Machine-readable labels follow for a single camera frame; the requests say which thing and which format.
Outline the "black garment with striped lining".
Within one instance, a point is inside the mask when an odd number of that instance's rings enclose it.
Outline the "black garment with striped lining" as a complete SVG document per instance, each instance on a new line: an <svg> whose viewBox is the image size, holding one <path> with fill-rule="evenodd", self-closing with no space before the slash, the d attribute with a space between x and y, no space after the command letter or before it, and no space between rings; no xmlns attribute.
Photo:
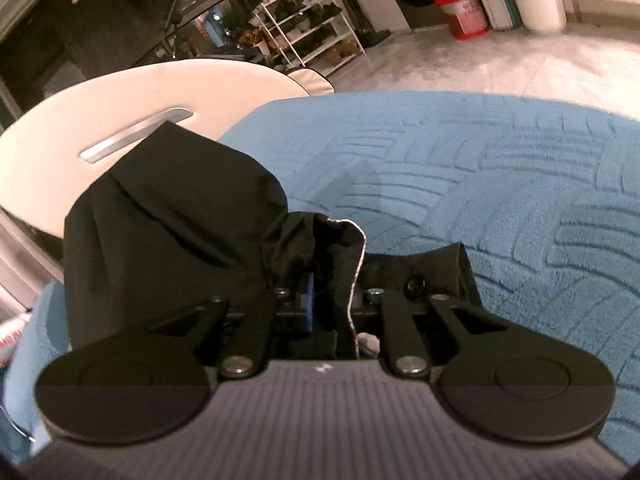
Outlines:
<svg viewBox="0 0 640 480"><path fill-rule="evenodd" d="M360 287L446 292L480 305L462 244L405 257L367 251L355 222L290 211L257 160L174 124L160 126L97 178L64 229L64 287L74 349L213 298L263 320L258 301L311 294L310 321L275 322L292 360L356 356Z"/></svg>

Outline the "red white printed bag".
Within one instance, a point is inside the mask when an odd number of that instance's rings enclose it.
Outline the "red white printed bag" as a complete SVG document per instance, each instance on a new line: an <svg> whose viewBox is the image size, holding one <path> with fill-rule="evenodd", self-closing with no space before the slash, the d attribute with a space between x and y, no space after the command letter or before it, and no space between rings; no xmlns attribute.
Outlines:
<svg viewBox="0 0 640 480"><path fill-rule="evenodd" d="M2 370L11 363L17 344L31 318L32 311L27 310L0 324L0 368Z"/></svg>

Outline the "light blue quilted bedspread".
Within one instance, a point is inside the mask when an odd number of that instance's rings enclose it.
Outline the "light blue quilted bedspread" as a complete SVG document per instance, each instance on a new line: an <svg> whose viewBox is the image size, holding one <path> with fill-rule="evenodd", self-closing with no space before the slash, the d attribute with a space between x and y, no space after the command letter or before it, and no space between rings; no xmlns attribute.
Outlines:
<svg viewBox="0 0 640 480"><path fill-rule="evenodd" d="M55 437L41 372L76 350L62 278L4 375L3 477L15 479L634 479L639 474L639 125L562 102L476 93L352 93L258 107L212 140L257 160L290 211L355 222L367 251L462 244L481 307L611 372L594 437L494 440L424 382L384 370L355 320L351 360L282 358L221 382L197 418L138 444Z"/></svg>

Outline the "white shelving rack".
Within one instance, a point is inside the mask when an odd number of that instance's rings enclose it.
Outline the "white shelving rack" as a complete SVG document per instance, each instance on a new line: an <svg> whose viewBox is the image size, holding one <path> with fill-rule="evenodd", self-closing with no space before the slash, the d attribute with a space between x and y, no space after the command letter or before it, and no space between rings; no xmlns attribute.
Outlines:
<svg viewBox="0 0 640 480"><path fill-rule="evenodd" d="M262 0L247 35L279 72L311 68L330 76L364 53L335 0Z"/></svg>

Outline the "red bucket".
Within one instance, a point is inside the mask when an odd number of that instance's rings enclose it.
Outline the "red bucket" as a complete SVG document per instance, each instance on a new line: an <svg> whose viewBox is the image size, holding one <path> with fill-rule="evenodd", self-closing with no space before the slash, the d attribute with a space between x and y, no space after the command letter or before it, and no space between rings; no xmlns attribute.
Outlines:
<svg viewBox="0 0 640 480"><path fill-rule="evenodd" d="M470 40L489 32L484 9L478 0L434 0L446 16L449 30L457 40Z"/></svg>

